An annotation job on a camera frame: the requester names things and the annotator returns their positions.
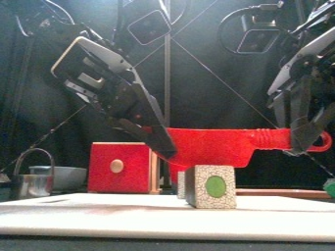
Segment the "cable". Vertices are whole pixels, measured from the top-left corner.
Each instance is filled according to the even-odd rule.
[[[20,21],[20,18],[19,18],[18,15],[16,15],[16,24],[18,24],[18,27],[19,27],[19,30],[20,30],[23,36],[30,37],[30,35],[27,34],[27,32],[26,32],[26,30],[24,30],[22,21]]]
[[[48,138],[48,136],[51,134],[54,134],[56,132],[56,130],[59,130],[71,121],[71,119],[84,110],[84,108],[87,108],[87,107],[88,107],[88,104],[86,104],[84,106],[82,106],[80,109],[55,128],[52,128],[46,135],[43,135],[38,139],[38,141],[30,146],[30,149],[36,148],[38,145]],[[6,170],[18,162],[20,156],[8,164],[8,166],[6,168],[3,168],[0,170],[0,174],[3,174],[6,172]]]
[[[330,172],[329,168],[309,153],[306,153],[306,156],[318,165],[318,167],[329,173],[331,177],[335,177],[335,175]]]
[[[56,8],[63,12],[63,14],[66,14],[66,16],[67,16],[67,18],[68,18],[68,21],[70,21],[71,25],[74,25],[74,24],[75,24],[75,21],[74,21],[71,15],[68,14],[68,12],[67,12],[58,4],[55,4],[52,1],[44,0],[44,2],[47,2],[47,3],[51,4],[51,5],[54,5],[54,7],[56,7]],[[47,4],[46,4],[46,6],[47,6],[47,7],[50,8],[50,10],[55,13],[55,15],[59,17],[59,19],[63,20],[62,17],[60,17],[60,16],[56,14],[56,12],[52,10],[52,8],[51,8]]]
[[[182,11],[180,15],[176,17],[176,19],[174,20],[174,22],[171,22],[171,25],[175,25],[176,22],[179,22],[182,20],[182,18],[184,17],[184,15],[187,14],[187,12],[191,9],[191,3],[192,3],[192,0],[186,0],[183,11]]]

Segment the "table surface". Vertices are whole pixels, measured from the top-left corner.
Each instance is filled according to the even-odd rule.
[[[335,204],[238,196],[202,210],[175,195],[76,193],[0,203],[0,234],[335,242]]]

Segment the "black cable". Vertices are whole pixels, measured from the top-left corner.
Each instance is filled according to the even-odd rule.
[[[174,20],[174,22],[171,22],[171,25],[175,25],[178,22],[180,22],[182,18],[186,16],[187,12],[191,9],[191,4],[192,4],[192,0],[186,0],[184,3],[184,8],[182,10],[180,15],[176,17],[176,19]]]

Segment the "green circle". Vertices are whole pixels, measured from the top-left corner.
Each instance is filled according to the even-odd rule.
[[[227,192],[227,184],[220,176],[210,176],[206,181],[206,191],[214,198],[222,198]]]

